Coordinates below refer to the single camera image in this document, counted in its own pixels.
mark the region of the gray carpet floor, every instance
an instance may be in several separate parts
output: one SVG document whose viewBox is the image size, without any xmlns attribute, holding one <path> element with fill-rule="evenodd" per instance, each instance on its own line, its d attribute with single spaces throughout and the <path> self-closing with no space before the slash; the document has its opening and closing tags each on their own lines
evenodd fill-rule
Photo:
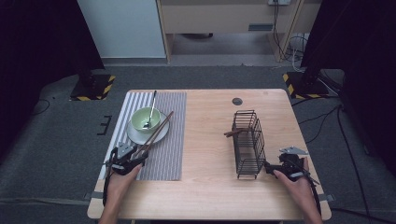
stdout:
<svg viewBox="0 0 396 224">
<path fill-rule="evenodd" d="M 0 166 L 0 223 L 94 223 L 87 217 L 86 194 L 92 192 L 120 108 L 128 90 L 141 89 L 286 89 L 282 75 L 290 67 L 265 66 L 131 66 L 108 67 L 115 75 L 103 101 L 72 102 L 69 95 L 77 76 L 49 84 L 7 160 Z M 294 104 L 300 100 L 290 99 Z M 330 112 L 341 104 L 337 98 L 317 99 L 293 107 L 299 122 Z M 112 120 L 106 135 L 101 123 Z M 344 111 L 339 117 L 361 177 L 364 195 L 373 217 L 396 220 L 396 178 L 376 157 L 365 154 L 364 146 Z M 301 124 L 305 141 L 317 168 L 322 187 L 332 194 L 331 207 L 365 213 L 359 182 L 341 135 L 334 110 Z M 52 204 L 15 199 L 67 199 L 78 204 Z M 12 199 L 14 203 L 5 203 Z M 326 223 L 370 223 L 333 211 Z"/>
</svg>

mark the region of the silver utensil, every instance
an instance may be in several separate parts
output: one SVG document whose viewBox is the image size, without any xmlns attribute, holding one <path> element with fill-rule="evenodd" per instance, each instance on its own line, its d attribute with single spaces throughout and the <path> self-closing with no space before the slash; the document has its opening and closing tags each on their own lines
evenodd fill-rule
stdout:
<svg viewBox="0 0 396 224">
<path fill-rule="evenodd" d="M 143 128 L 145 128 L 145 129 L 148 129 L 151 125 L 152 110 L 154 109 L 154 105 L 155 105 L 155 95 L 157 95 L 157 91 L 154 91 L 154 94 L 152 96 L 151 111 L 149 112 L 148 122 L 146 122 L 146 124 L 143 125 Z"/>
</svg>

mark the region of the black wire basket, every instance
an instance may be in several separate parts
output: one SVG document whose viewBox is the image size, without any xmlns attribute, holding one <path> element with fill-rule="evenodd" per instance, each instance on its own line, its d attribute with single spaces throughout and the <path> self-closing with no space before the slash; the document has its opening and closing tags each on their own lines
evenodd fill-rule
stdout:
<svg viewBox="0 0 396 224">
<path fill-rule="evenodd" d="M 233 148 L 238 178 L 254 176 L 265 164 L 262 127 L 254 110 L 238 110 L 233 116 Z"/>
</svg>

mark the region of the white plate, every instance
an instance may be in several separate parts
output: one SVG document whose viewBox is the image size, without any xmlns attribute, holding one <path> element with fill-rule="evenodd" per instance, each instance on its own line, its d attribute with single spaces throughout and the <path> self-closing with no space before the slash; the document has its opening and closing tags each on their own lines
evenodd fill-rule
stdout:
<svg viewBox="0 0 396 224">
<path fill-rule="evenodd" d="M 165 114 L 161 113 L 161 123 L 166 119 Z M 165 126 L 163 126 L 163 129 L 160 131 L 158 134 L 157 138 L 154 140 L 153 143 L 156 143 L 163 139 L 166 134 L 169 131 L 169 121 L 165 123 Z M 133 126 L 131 121 L 128 121 L 128 125 L 126 128 L 126 133 L 128 134 L 128 137 L 138 145 L 143 145 L 146 143 L 146 141 L 151 137 L 151 133 L 140 133 L 138 132 Z"/>
</svg>

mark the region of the striped placemat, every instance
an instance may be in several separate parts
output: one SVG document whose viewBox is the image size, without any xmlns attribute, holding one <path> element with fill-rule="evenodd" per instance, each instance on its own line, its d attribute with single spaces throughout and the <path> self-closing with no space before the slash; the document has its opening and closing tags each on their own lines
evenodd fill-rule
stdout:
<svg viewBox="0 0 396 224">
<path fill-rule="evenodd" d="M 126 132 L 132 114 L 139 108 L 150 106 L 153 92 L 128 92 L 117 120 L 117 125 L 111 138 L 105 161 L 110 152 L 119 142 L 132 144 Z M 166 116 L 174 111 L 170 119 L 167 135 L 153 144 L 146 159 L 145 166 L 137 179 L 140 180 L 179 180 L 181 178 L 181 163 L 184 140 L 184 120 L 186 114 L 186 92 L 157 91 L 155 107 Z M 99 179 L 105 178 L 106 167 L 103 165 Z"/>
</svg>

